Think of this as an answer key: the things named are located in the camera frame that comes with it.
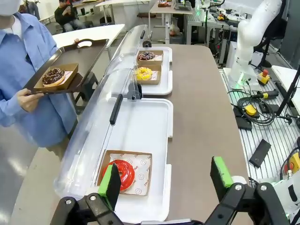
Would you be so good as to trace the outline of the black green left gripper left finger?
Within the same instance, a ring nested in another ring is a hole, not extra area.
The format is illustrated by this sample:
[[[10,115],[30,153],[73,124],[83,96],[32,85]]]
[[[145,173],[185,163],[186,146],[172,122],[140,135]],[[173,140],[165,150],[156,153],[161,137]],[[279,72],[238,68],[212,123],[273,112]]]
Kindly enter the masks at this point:
[[[60,199],[51,219],[52,225],[122,225],[115,214],[121,180],[116,164],[108,166],[99,189],[80,200],[73,197]]]

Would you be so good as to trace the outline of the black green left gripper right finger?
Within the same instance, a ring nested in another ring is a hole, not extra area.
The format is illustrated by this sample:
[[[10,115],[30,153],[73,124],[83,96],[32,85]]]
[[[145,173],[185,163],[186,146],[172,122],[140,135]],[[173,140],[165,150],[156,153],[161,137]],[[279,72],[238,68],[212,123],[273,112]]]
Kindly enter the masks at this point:
[[[234,183],[222,157],[211,159],[210,177],[219,204],[204,222],[206,225],[230,225],[236,214],[245,212],[254,225],[288,225],[284,208],[270,183],[256,187]]]

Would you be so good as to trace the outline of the person's right hand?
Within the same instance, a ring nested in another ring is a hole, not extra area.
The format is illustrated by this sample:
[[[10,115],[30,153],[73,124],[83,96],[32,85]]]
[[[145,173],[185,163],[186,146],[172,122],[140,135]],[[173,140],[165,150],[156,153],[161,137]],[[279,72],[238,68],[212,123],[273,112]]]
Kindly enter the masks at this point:
[[[29,89],[23,89],[17,92],[17,101],[19,106],[26,112],[33,112],[44,93],[32,94]]]

